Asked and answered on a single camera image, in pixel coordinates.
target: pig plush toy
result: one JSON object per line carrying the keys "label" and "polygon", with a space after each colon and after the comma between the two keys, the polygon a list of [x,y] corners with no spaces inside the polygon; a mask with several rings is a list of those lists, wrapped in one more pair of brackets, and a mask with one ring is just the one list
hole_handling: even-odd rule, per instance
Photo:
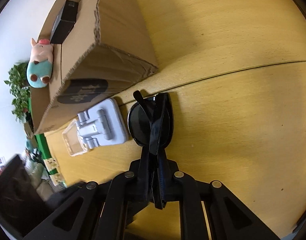
{"label": "pig plush toy", "polygon": [[26,71],[29,84],[34,88],[46,87],[50,82],[53,68],[53,45],[49,40],[38,43],[31,39],[31,57]]}

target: green plant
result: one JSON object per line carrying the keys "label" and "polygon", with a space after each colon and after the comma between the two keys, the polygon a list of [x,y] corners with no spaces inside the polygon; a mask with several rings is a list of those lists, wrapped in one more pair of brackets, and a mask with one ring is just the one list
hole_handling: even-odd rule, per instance
{"label": "green plant", "polygon": [[5,84],[10,86],[10,94],[15,97],[12,100],[12,105],[15,106],[12,114],[16,116],[16,121],[21,120],[29,107],[30,88],[26,78],[27,67],[28,62],[14,65],[8,72],[9,80],[4,81]]}

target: wood grain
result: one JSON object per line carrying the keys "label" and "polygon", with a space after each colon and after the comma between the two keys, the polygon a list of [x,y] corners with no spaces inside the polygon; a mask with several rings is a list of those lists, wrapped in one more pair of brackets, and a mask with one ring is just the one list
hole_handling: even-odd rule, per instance
{"label": "wood grain", "polygon": [[306,60],[306,20],[292,0],[137,0],[160,72],[117,95],[159,91],[255,66]]}
{"label": "wood grain", "polygon": [[[306,62],[261,67],[170,90],[174,135],[166,149],[197,180],[222,181],[278,236],[306,209]],[[132,104],[120,107],[123,117]],[[140,157],[133,140],[70,157],[61,131],[48,133],[68,184],[103,182]],[[130,225],[147,239],[180,239],[178,206],[153,207]]]}

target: black box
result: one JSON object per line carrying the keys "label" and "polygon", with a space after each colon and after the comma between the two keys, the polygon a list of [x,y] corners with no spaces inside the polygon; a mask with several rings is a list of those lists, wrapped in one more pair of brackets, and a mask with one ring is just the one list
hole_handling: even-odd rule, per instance
{"label": "black box", "polygon": [[77,8],[78,2],[66,0],[53,24],[50,37],[52,44],[62,44],[69,35],[76,22]]}

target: pig ear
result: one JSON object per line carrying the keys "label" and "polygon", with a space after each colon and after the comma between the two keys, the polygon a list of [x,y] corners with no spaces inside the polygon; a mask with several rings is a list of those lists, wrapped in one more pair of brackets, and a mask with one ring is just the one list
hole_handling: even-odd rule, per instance
{"label": "pig ear", "polygon": [[31,45],[32,45],[32,47],[34,47],[34,45],[36,45],[36,41],[33,38],[31,39]]}

